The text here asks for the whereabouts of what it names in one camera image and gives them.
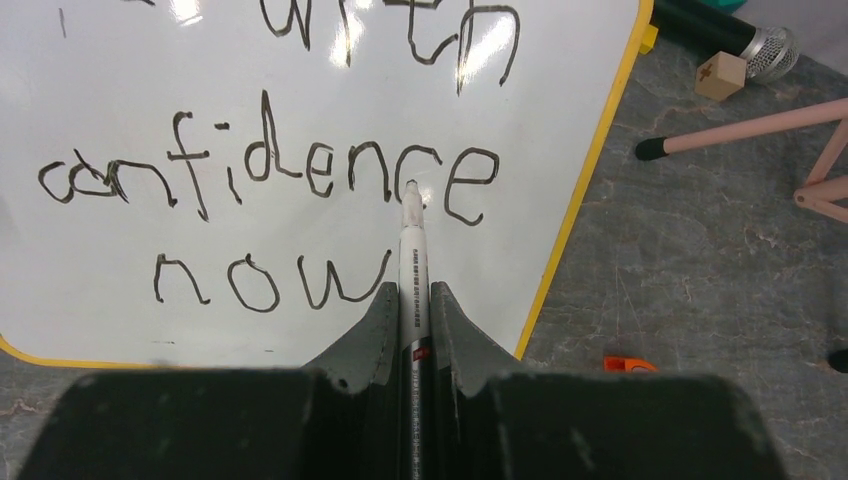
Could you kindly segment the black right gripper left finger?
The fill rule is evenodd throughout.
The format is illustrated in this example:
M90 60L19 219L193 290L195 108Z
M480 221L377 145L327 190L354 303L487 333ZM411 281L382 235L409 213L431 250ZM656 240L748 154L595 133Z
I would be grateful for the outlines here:
M394 479L398 289L300 368L84 376L60 397L23 479Z

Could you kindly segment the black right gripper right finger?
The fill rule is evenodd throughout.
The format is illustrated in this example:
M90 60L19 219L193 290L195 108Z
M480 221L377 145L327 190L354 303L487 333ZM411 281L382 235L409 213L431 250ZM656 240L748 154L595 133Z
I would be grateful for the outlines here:
M750 397L713 375L522 365L430 289L439 479L783 479Z

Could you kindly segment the black whiteboard marker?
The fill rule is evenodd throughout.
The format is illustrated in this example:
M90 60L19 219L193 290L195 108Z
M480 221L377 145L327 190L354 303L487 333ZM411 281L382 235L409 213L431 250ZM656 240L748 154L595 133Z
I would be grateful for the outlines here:
M403 479L427 479L432 470L432 342L424 203L416 181L402 196L399 237L399 353Z

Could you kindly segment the orange framed whiteboard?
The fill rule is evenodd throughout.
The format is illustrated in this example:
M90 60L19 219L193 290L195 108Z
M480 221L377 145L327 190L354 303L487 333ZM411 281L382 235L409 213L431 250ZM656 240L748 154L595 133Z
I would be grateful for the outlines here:
M1 346L301 365L430 277L526 348L649 1L5 1Z

